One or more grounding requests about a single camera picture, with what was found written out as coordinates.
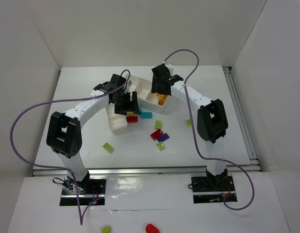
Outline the yellow curved striped brick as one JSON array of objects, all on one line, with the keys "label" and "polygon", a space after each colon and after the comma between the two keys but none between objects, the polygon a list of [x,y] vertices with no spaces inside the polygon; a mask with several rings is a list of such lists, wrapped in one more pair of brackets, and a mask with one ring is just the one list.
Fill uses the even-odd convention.
[{"label": "yellow curved striped brick", "polygon": [[167,95],[157,94],[157,97],[159,99],[158,105],[163,106],[165,104],[166,100],[167,100]]}]

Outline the narrow white divided tray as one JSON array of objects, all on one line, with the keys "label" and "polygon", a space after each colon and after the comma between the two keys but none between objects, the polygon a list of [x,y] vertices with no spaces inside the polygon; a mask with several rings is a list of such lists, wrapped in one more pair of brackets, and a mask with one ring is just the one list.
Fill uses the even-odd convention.
[{"label": "narrow white divided tray", "polygon": [[106,107],[106,117],[109,128],[113,134],[123,133],[128,126],[126,116],[115,113],[115,105],[111,103]]}]

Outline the long teal brick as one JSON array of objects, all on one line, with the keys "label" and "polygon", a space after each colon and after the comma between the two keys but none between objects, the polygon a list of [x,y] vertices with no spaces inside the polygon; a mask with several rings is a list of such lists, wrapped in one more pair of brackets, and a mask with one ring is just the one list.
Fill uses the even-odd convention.
[{"label": "long teal brick", "polygon": [[152,117],[153,117],[152,112],[142,112],[141,113],[141,118],[143,118],[143,119],[150,119]]}]

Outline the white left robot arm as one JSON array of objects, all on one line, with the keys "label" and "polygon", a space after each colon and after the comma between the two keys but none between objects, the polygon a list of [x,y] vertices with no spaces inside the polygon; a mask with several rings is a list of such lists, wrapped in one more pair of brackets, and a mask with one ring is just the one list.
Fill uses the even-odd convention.
[{"label": "white left robot arm", "polygon": [[110,81],[100,83],[80,103],[65,112],[54,112],[46,138],[47,145],[55,152],[68,169],[68,180],[87,191],[90,174],[80,156],[82,127],[100,110],[114,105],[114,113],[126,116],[139,112],[137,92],[130,92],[130,77],[113,74]]}]

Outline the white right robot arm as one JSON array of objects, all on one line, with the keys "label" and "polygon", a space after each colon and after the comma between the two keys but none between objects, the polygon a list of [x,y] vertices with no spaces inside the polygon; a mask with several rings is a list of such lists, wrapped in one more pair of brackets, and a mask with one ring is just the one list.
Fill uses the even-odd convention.
[{"label": "white right robot arm", "polygon": [[212,100],[187,85],[179,75],[171,75],[165,64],[152,69],[152,93],[173,96],[186,103],[190,117],[196,118],[194,132],[204,140],[206,177],[211,187],[220,186],[228,176],[224,160],[224,136],[228,128],[224,104]]}]

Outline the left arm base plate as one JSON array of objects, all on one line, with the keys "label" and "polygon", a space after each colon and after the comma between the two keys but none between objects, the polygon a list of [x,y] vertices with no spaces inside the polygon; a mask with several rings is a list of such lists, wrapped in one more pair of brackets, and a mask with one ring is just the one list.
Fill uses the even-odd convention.
[{"label": "left arm base plate", "polygon": [[[76,188],[74,183],[67,178],[53,178],[53,183],[62,185],[60,206],[77,206]],[[78,187],[81,206],[105,205],[106,179],[90,179],[87,187]]]}]

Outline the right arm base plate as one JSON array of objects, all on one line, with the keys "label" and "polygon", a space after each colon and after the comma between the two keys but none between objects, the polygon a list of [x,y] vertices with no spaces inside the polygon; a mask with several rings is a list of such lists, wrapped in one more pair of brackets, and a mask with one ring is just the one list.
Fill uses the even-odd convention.
[{"label": "right arm base plate", "polygon": [[207,177],[191,177],[188,188],[193,192],[194,204],[237,202],[237,195],[232,176],[228,176],[220,185],[212,186]]}]

